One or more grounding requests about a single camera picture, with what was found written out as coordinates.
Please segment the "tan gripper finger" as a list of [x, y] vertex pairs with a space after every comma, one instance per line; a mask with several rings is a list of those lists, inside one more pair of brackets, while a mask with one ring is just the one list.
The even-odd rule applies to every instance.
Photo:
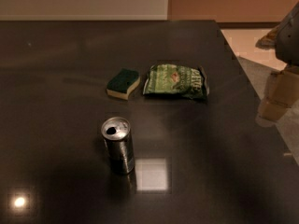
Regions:
[[278, 105], [291, 107], [299, 99], [299, 67], [287, 66], [272, 73], [265, 96]]
[[289, 110], [285, 105], [272, 103], [267, 98], [261, 100], [258, 106], [256, 122], [262, 127], [274, 126]]

